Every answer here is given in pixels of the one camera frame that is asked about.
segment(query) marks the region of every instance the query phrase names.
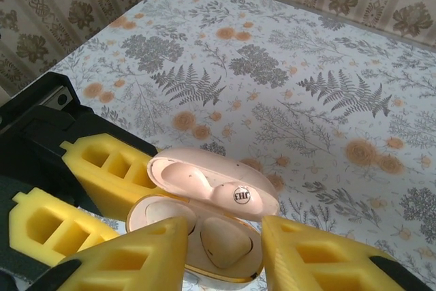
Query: floral tablecloth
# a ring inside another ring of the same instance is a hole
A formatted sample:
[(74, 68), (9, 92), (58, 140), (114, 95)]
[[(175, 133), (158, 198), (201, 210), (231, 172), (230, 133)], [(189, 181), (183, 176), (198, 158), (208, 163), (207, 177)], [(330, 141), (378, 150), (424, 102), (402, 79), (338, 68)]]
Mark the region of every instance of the floral tablecloth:
[(435, 53), (273, 0), (144, 0), (52, 70), (109, 121), (240, 159), (282, 216), (436, 288)]

